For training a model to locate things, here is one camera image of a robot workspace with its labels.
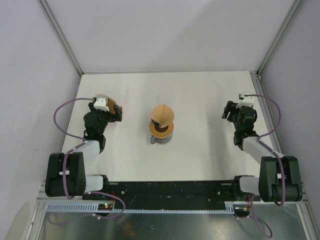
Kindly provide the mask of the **brown paper coffee filter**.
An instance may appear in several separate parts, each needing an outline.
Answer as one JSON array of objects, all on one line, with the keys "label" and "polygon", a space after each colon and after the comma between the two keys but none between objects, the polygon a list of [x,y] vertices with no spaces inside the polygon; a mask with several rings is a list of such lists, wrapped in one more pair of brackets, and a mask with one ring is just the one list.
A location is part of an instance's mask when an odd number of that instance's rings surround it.
[{"label": "brown paper coffee filter", "polygon": [[175,114],[173,110],[165,104],[157,105],[151,113],[151,121],[160,128],[169,126],[173,123],[174,119]]}]

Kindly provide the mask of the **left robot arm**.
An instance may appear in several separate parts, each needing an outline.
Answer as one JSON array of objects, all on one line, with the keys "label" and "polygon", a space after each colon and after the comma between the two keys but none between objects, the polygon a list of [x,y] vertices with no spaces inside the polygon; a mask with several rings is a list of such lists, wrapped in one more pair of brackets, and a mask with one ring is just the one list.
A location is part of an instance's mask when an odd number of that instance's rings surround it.
[{"label": "left robot arm", "polygon": [[109,180],[103,174],[86,174],[85,160],[102,153],[106,146],[104,135],[108,123],[121,122],[122,107],[112,99],[94,98],[88,104],[89,112],[83,117],[84,133],[81,143],[66,153],[52,153],[48,159],[45,194],[48,197],[72,199],[93,194],[100,200],[110,196]]}]

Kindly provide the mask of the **clear glass server jug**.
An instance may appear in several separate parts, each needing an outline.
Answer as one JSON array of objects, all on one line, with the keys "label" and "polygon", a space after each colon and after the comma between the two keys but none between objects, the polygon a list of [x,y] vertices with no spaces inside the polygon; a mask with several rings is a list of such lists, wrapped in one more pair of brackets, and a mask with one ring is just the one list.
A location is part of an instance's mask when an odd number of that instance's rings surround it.
[{"label": "clear glass server jug", "polygon": [[153,144],[160,144],[160,145],[165,145],[168,144],[173,138],[173,134],[165,137],[165,138],[159,138],[159,137],[155,137],[155,136],[151,136],[149,142],[153,145]]}]

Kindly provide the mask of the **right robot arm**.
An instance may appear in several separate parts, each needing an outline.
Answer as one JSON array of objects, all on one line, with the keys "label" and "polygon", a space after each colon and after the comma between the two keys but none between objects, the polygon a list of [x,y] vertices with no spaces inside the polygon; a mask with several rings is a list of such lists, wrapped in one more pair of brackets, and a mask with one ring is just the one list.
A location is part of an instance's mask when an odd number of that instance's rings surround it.
[{"label": "right robot arm", "polygon": [[230,188],[231,196],[242,201],[250,193],[279,206],[285,202],[301,201],[303,188],[298,159],[273,150],[261,140],[254,130],[258,114],[253,104],[229,100],[221,118],[233,123],[233,144],[260,166],[258,177],[237,176],[239,183]]}]

